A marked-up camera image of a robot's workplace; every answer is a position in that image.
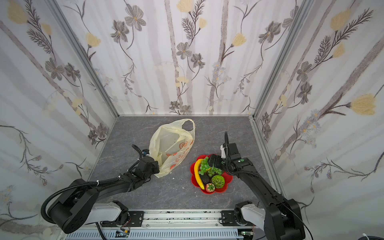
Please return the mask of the yellow plastic bag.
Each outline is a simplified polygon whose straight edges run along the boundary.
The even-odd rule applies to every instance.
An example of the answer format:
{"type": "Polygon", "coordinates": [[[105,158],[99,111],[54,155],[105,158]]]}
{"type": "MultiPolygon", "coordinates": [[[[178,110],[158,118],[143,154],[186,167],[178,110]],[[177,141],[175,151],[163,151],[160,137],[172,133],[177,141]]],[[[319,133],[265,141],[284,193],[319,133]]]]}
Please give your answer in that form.
{"type": "Polygon", "coordinates": [[[150,157],[159,164],[157,178],[162,178],[179,166],[193,147],[196,125],[191,119],[181,119],[161,125],[153,134],[150,145],[150,157]]]}

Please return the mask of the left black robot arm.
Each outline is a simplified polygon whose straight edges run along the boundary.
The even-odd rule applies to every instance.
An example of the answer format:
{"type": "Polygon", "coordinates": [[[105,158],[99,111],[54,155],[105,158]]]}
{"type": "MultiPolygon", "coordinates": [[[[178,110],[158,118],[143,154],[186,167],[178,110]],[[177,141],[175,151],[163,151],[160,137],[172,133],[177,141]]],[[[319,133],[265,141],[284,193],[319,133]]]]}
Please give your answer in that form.
{"type": "Polygon", "coordinates": [[[103,198],[136,190],[160,172],[159,163],[149,156],[138,160],[130,172],[118,177],[86,182],[78,179],[49,196],[41,206],[41,216],[70,234],[87,223],[95,203],[103,198]]]}

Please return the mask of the green bumpy fake fruit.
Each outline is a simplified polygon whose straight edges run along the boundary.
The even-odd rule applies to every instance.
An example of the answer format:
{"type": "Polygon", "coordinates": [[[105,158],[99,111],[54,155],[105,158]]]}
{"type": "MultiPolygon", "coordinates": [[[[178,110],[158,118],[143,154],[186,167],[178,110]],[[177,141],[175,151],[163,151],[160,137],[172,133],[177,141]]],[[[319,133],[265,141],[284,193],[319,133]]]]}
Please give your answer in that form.
{"type": "Polygon", "coordinates": [[[213,176],[211,183],[214,184],[216,189],[222,189],[226,183],[225,178],[221,175],[213,176]]]}

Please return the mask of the red flower-shaped plate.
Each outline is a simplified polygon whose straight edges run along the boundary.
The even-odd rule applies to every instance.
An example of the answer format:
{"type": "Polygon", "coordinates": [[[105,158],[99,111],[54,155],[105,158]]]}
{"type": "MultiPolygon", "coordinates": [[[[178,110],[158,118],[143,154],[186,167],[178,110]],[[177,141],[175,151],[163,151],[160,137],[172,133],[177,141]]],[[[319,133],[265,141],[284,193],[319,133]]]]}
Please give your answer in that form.
{"type": "MultiPolygon", "coordinates": [[[[209,157],[210,155],[200,155],[198,158],[197,158],[197,160],[198,159],[204,159],[205,157],[209,157]]],[[[202,190],[200,187],[199,187],[199,185],[197,184],[197,182],[196,182],[196,179],[195,179],[195,174],[194,174],[194,166],[195,166],[195,163],[193,163],[191,166],[190,166],[190,173],[192,174],[192,176],[191,176],[191,183],[196,187],[196,188],[198,188],[201,192],[203,192],[204,194],[206,194],[206,195],[211,195],[211,194],[213,194],[213,193],[224,193],[226,190],[227,190],[227,188],[228,188],[228,185],[232,182],[232,180],[233,180],[233,177],[232,176],[230,176],[230,175],[228,175],[227,173],[225,173],[225,172],[223,172],[222,173],[222,175],[221,176],[223,176],[224,178],[225,178],[225,181],[226,181],[226,183],[225,183],[225,185],[224,185],[224,187],[222,188],[222,189],[215,189],[215,191],[213,192],[213,193],[207,193],[206,192],[206,190],[202,190]]]]}

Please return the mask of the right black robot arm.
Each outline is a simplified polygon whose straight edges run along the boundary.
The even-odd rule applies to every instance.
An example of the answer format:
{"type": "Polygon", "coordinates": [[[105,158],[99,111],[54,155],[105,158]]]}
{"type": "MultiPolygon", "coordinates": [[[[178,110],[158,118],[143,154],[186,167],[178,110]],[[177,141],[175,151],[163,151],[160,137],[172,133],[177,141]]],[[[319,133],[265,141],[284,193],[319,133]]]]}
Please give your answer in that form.
{"type": "Polygon", "coordinates": [[[230,143],[228,133],[225,133],[221,151],[221,156],[209,157],[209,166],[242,180],[263,205],[259,208],[250,201],[237,204],[235,224],[253,224],[264,231],[268,240],[304,240],[306,225],[297,201],[288,200],[277,192],[259,174],[252,161],[241,156],[236,143],[230,143]]]}

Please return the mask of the dark fake avocado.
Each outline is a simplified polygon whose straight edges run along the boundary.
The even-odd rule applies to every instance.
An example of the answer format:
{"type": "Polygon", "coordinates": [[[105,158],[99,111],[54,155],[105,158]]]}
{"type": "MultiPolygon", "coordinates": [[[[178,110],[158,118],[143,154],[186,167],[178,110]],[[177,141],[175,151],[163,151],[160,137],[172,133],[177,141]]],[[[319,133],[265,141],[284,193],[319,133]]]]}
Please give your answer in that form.
{"type": "Polygon", "coordinates": [[[204,185],[207,185],[211,182],[211,178],[208,175],[202,175],[201,180],[204,185]]]}

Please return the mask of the yellow fake banana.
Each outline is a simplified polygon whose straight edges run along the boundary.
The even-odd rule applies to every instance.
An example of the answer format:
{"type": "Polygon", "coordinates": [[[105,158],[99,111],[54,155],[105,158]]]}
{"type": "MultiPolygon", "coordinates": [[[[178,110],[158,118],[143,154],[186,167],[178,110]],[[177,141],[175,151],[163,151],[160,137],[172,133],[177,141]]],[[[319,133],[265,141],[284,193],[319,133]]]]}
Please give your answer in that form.
{"type": "Polygon", "coordinates": [[[200,165],[201,165],[201,162],[203,161],[203,159],[198,159],[195,163],[195,166],[194,166],[194,174],[195,174],[195,179],[196,179],[196,182],[197,184],[199,185],[199,187],[202,189],[202,190],[205,190],[205,185],[203,184],[202,182],[202,179],[200,177],[200,174],[199,174],[199,170],[200,170],[200,165]]]}

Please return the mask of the green fake grapes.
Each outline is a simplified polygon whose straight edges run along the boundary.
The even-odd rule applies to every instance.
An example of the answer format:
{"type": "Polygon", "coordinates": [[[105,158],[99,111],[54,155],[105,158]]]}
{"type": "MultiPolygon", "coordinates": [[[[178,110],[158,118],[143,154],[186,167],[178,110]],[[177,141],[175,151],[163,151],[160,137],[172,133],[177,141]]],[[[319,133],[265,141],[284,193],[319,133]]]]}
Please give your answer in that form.
{"type": "Polygon", "coordinates": [[[210,167],[208,164],[209,157],[205,157],[199,166],[199,175],[208,175],[210,178],[216,176],[216,175],[222,175],[222,170],[215,168],[215,167],[210,167]]]}

